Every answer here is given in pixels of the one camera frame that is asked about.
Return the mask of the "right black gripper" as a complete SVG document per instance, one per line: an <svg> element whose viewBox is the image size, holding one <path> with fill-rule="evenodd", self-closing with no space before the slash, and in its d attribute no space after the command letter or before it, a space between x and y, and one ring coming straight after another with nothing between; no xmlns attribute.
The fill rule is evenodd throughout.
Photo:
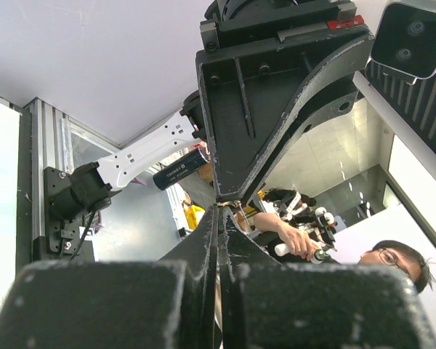
<svg viewBox="0 0 436 349"><path fill-rule="evenodd" d="M353 1L213 1L204 17L203 48L220 49L196 58L215 195L246 204L305 132L352 110L374 37Z"/></svg>

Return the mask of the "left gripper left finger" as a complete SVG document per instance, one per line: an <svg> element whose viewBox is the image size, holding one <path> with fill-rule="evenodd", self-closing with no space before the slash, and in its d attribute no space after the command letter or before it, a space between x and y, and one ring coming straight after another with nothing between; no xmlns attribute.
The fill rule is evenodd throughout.
<svg viewBox="0 0 436 349"><path fill-rule="evenodd" d="M0 348L215 348L220 209L156 262L34 262L0 310Z"/></svg>

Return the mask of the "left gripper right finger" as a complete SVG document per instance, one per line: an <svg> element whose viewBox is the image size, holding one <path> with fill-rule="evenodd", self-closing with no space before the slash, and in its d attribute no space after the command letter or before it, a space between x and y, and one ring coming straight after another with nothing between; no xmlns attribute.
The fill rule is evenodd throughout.
<svg viewBox="0 0 436 349"><path fill-rule="evenodd" d="M218 223L226 348L436 348L411 280L380 265L280 264L224 209Z"/></svg>

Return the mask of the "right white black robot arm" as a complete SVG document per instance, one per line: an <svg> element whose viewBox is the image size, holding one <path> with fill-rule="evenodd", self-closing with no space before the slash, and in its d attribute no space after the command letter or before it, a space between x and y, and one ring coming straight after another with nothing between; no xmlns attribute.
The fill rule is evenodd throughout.
<svg viewBox="0 0 436 349"><path fill-rule="evenodd" d="M199 142L215 198L247 204L305 132L352 110L353 76L373 34L352 1L214 1L200 24L198 89L182 110L123 150L68 174L44 170L39 257L75 257L79 219L108 207L135 177Z"/></svg>

